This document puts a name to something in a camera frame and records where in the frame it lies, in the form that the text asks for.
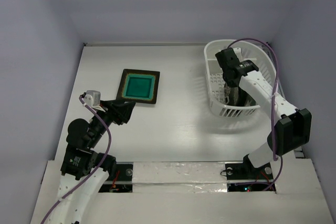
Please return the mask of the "black floral square plate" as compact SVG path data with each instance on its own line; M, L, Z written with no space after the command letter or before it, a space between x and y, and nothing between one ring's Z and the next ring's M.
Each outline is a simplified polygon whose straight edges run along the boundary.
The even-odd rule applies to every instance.
M231 88L228 84L224 85L224 102L227 105L234 106L236 104L236 88Z
M238 98L236 106L253 106L255 105L254 99L243 89L238 88Z

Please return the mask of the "teal square plate dark rim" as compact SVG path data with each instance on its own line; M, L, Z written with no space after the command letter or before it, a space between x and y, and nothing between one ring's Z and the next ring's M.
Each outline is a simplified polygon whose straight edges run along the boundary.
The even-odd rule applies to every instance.
M124 69L116 98L137 103L156 104L159 80L159 71Z

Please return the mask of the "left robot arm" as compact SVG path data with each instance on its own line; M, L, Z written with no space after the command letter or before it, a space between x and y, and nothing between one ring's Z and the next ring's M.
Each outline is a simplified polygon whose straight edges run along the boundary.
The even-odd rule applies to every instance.
M68 126L58 199L44 216L45 223L83 223L103 183L118 174L116 158L108 154L112 144L109 126L128 123L135 102L90 99L88 92L79 97L93 114L91 120L75 119Z

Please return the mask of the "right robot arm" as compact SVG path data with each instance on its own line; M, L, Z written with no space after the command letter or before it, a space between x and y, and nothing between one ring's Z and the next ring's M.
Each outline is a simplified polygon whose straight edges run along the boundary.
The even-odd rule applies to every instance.
M250 95L271 120L266 142L244 156L241 163L226 165L228 179L256 179L272 161L309 142L312 115L308 109L298 109L289 103L264 78L251 60L240 61L234 49L223 49L215 55L223 71L223 79L231 88L240 88Z

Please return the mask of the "white plastic dish rack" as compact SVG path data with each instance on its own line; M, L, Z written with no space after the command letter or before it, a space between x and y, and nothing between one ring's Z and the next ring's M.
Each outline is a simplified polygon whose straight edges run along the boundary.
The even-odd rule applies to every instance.
M232 42L232 39L213 40L204 48L209 107L215 116L224 118L250 116L260 109L256 102L253 106L231 106L224 102L225 81L223 79L223 71L216 60L215 54L225 49ZM240 61L251 60L257 65L266 81L270 85L274 84L276 69L271 51L266 46L254 41L239 41L234 43L232 47L242 49L242 60ZM238 88L236 88L235 94L237 102Z

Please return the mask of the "silver taped base bar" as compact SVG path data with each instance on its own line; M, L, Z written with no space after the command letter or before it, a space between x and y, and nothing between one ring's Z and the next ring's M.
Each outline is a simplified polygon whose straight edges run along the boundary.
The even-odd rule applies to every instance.
M136 162L134 193L226 193L223 162Z

